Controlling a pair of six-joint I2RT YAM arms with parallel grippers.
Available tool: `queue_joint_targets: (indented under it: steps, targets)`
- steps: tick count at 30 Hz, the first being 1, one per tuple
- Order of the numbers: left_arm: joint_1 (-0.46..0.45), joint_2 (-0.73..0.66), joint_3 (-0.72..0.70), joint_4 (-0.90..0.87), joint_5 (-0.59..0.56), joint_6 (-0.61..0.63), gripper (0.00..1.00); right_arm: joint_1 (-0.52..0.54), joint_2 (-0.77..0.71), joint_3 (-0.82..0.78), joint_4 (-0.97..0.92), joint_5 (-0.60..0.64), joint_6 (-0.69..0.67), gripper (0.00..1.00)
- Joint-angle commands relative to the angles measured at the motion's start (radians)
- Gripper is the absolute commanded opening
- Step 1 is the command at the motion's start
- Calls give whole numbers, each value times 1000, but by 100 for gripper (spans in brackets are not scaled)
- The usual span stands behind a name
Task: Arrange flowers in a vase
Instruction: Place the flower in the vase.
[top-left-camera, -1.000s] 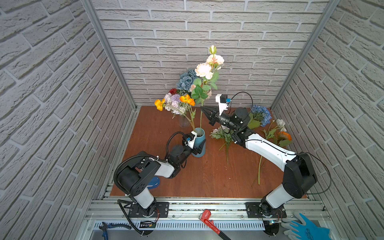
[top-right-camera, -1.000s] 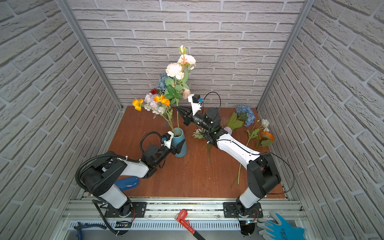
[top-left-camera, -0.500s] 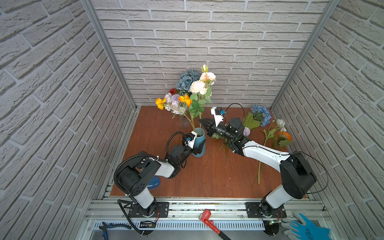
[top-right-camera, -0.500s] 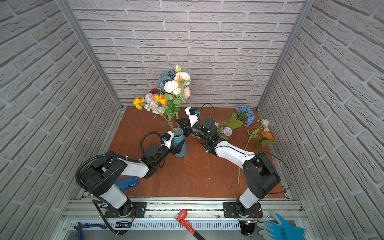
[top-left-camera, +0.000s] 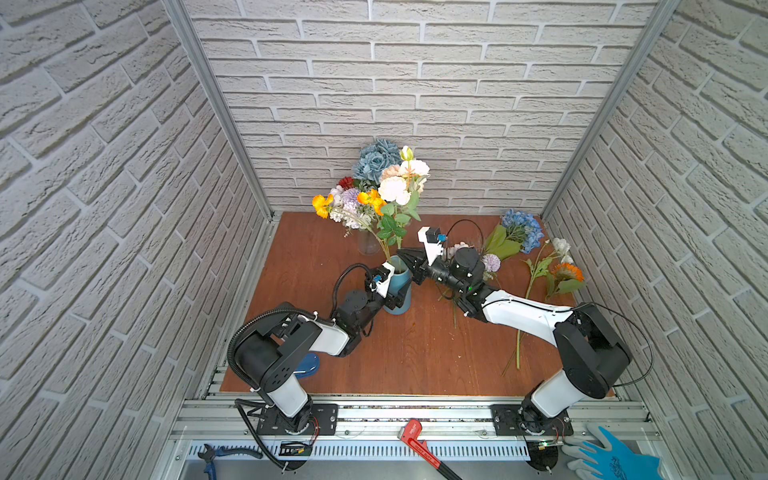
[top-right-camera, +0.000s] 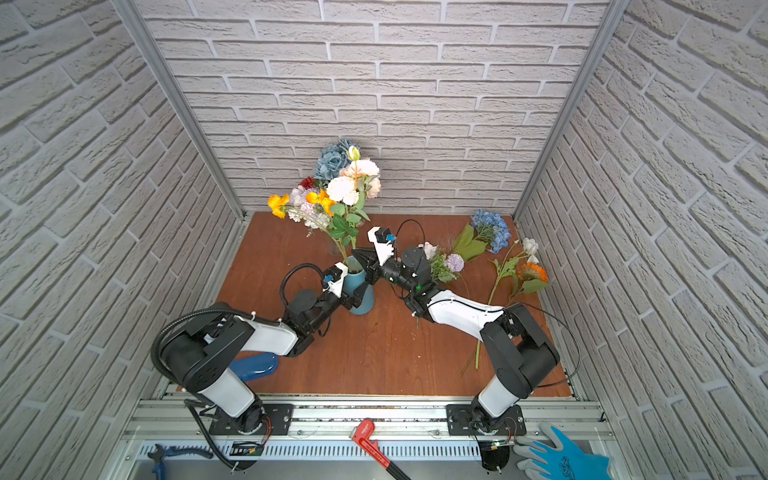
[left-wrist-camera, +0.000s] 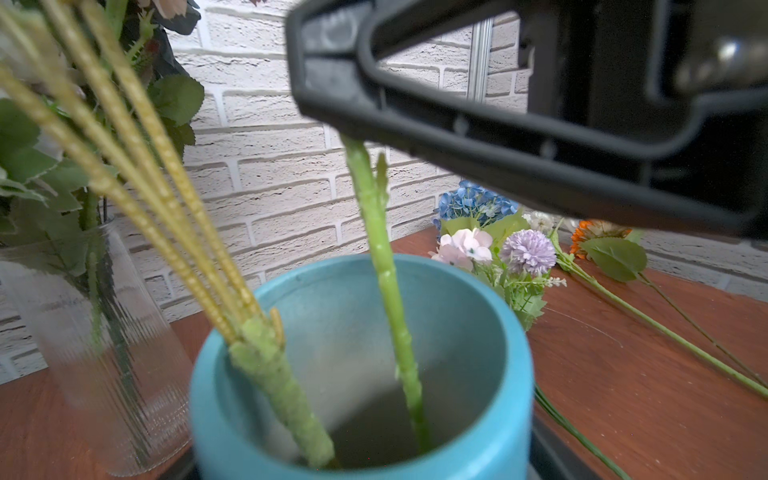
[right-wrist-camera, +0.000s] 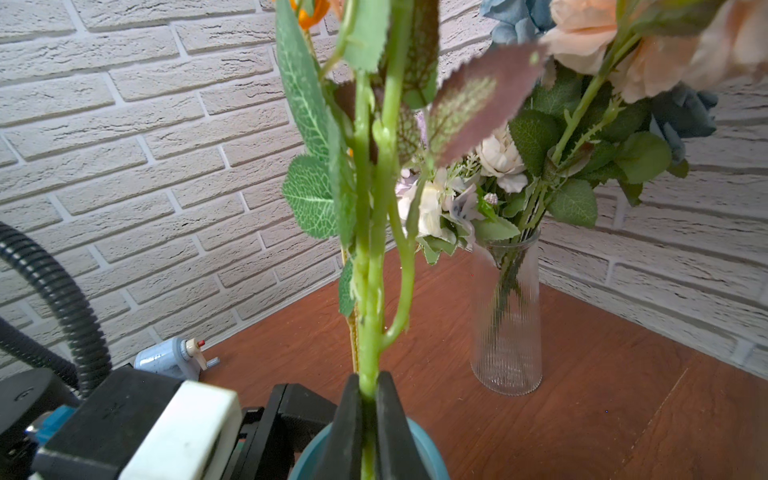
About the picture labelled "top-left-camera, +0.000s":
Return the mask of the yellow orange poppy stem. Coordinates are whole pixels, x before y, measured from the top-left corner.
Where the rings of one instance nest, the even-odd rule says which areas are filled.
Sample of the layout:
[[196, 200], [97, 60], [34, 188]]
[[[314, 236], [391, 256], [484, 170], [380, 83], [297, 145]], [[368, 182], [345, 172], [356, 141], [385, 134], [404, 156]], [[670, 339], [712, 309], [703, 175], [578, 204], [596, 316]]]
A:
[[[389, 260], [391, 258], [390, 247], [387, 245], [387, 242], [379, 236], [378, 230], [376, 229], [381, 217], [383, 216], [382, 209], [387, 205], [387, 203], [380, 197], [376, 189], [370, 190], [368, 192], [364, 192], [360, 190], [358, 200], [361, 203], [365, 205], [369, 205], [373, 208], [375, 225], [371, 229], [368, 229], [368, 231], [377, 235], [379, 239], [379, 244], [381, 246], [381, 250], [384, 252], [386, 259]], [[319, 217], [323, 219], [330, 219], [329, 210], [331, 208], [332, 202], [333, 202], [333, 197], [330, 195], [330, 192], [329, 192], [326, 196], [323, 196], [323, 195], [315, 196], [312, 200], [312, 207], [314, 208], [315, 213]]]

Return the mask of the pink lilac flower bouquet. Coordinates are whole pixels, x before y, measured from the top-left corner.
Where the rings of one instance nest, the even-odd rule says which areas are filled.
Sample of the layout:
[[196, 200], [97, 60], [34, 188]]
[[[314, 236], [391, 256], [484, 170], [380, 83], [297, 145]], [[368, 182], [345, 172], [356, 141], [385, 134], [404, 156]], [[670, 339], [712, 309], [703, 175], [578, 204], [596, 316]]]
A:
[[374, 227], [374, 210], [358, 200], [360, 190], [352, 187], [345, 189], [341, 185], [330, 190], [333, 202], [329, 217], [349, 230], [368, 230]]

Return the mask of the blue hydrangea flower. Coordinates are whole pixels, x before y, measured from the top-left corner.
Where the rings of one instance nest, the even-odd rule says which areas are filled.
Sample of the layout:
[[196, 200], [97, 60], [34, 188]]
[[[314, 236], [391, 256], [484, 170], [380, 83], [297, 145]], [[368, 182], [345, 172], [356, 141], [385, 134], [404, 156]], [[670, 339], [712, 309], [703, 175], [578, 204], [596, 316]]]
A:
[[543, 238], [543, 229], [535, 216], [510, 209], [492, 230], [484, 252], [504, 261], [519, 253], [531, 253], [541, 246]]

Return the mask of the orange flower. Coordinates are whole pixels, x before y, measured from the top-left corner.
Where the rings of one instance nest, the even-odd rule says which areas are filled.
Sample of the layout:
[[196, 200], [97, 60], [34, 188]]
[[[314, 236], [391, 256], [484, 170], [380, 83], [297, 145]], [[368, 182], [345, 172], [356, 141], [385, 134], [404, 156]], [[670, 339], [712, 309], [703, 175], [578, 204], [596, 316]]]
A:
[[526, 259], [524, 263], [529, 267], [530, 279], [525, 292], [525, 298], [531, 298], [531, 291], [535, 282], [543, 278], [545, 280], [545, 300], [565, 294], [571, 294], [579, 290], [584, 284], [582, 270], [574, 264], [570, 255], [571, 245], [563, 238], [547, 240], [546, 245], [552, 247], [552, 251], [546, 256], [541, 249], [536, 258], [531, 261]]

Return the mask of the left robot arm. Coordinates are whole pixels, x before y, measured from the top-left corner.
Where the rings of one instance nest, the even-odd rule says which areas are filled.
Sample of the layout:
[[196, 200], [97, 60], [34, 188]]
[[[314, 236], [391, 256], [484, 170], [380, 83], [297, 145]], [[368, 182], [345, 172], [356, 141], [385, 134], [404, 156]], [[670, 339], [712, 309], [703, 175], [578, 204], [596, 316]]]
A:
[[246, 323], [231, 338], [227, 362], [232, 371], [262, 398], [292, 433], [312, 423], [312, 400], [295, 371], [311, 352], [335, 357], [351, 354], [373, 330], [375, 316], [385, 307], [400, 308], [408, 289], [380, 295], [353, 290], [329, 319], [288, 302]]

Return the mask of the clear ribbed glass vase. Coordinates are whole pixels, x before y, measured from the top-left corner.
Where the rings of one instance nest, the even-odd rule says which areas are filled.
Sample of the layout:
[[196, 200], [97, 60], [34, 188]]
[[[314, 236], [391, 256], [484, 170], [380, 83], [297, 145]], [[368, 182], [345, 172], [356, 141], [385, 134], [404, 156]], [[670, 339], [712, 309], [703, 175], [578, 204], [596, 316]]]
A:
[[358, 231], [357, 248], [364, 256], [375, 256], [381, 253], [381, 246], [377, 235], [368, 230]]

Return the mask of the pale blue rose bunch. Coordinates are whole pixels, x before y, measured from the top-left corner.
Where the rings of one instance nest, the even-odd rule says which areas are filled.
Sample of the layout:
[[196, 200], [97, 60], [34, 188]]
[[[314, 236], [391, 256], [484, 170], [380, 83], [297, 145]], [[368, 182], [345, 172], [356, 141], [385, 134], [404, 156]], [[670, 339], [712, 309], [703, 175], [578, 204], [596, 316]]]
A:
[[360, 150], [358, 162], [352, 172], [356, 180], [378, 184], [382, 173], [389, 167], [401, 163], [398, 146], [386, 139], [377, 139], [373, 144]]

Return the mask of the white green mixed bouquet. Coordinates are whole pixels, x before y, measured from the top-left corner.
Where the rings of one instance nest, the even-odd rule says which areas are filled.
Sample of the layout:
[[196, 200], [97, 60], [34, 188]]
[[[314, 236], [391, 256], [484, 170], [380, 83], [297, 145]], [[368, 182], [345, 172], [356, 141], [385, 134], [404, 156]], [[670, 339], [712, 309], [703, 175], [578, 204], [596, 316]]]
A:
[[[454, 244], [453, 246], [447, 249], [447, 252], [443, 256], [443, 258], [452, 256], [454, 254], [454, 251], [461, 247], [473, 247], [473, 246], [465, 242]], [[496, 274], [500, 269], [501, 261], [495, 255], [483, 254], [480, 251], [478, 252], [480, 253], [481, 259], [485, 265], [485, 274], [484, 274], [485, 284], [478, 291], [472, 292], [468, 295], [457, 297], [452, 301], [454, 302], [455, 306], [461, 309], [461, 311], [464, 313], [466, 317], [474, 318], [481, 322], [487, 323], [488, 320], [486, 318], [486, 315], [482, 311], [482, 304], [493, 291], [497, 290], [497, 287], [492, 287], [489, 284], [489, 282], [496, 277]]]

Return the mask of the red gerbera flower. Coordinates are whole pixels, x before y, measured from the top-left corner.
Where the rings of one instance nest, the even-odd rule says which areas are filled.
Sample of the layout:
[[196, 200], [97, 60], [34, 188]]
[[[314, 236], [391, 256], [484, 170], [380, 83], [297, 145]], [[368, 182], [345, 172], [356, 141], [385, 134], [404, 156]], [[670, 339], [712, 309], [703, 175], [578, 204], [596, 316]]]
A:
[[354, 187], [354, 179], [352, 177], [344, 177], [339, 180], [338, 185], [344, 190], [349, 190]]

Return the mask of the teal ceramic vase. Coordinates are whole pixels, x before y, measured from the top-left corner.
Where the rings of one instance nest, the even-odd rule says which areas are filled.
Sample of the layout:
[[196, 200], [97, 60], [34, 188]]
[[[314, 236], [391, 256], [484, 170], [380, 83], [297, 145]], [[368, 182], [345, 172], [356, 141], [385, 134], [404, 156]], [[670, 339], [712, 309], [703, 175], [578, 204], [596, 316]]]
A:
[[395, 302], [392, 307], [385, 306], [384, 310], [392, 315], [402, 315], [411, 305], [412, 275], [406, 264], [399, 257], [393, 256], [390, 264], [394, 267], [394, 273], [390, 276], [388, 295], [392, 296]]

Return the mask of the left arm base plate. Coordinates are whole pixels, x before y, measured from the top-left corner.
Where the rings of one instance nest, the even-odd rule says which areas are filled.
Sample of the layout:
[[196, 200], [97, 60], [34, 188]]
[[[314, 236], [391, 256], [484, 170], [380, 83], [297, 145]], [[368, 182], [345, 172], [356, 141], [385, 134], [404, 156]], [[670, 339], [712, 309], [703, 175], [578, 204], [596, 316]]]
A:
[[295, 416], [286, 416], [279, 408], [266, 408], [259, 415], [259, 435], [314, 435], [334, 436], [339, 405], [320, 403], [305, 405]]

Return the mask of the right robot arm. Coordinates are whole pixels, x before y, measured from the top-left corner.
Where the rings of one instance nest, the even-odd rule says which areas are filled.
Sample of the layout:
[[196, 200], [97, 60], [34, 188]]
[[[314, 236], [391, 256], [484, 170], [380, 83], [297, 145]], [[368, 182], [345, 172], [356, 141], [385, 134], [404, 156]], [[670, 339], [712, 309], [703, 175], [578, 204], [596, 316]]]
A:
[[397, 255], [420, 284], [430, 278], [448, 287], [465, 316], [511, 327], [557, 348], [562, 369], [526, 395], [519, 428], [543, 435], [554, 419], [584, 398], [603, 399], [631, 364], [630, 350], [593, 304], [560, 307], [512, 295], [483, 280], [484, 264], [473, 248], [451, 259], [442, 247], [401, 248]]

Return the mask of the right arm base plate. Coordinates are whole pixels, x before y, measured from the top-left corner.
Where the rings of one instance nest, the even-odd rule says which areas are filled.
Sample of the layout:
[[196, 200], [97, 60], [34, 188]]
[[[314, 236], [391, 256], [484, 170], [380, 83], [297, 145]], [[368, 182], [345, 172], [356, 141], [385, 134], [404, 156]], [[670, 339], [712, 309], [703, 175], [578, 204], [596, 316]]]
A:
[[494, 404], [491, 420], [497, 436], [571, 436], [573, 425], [566, 410], [547, 417], [532, 404]]

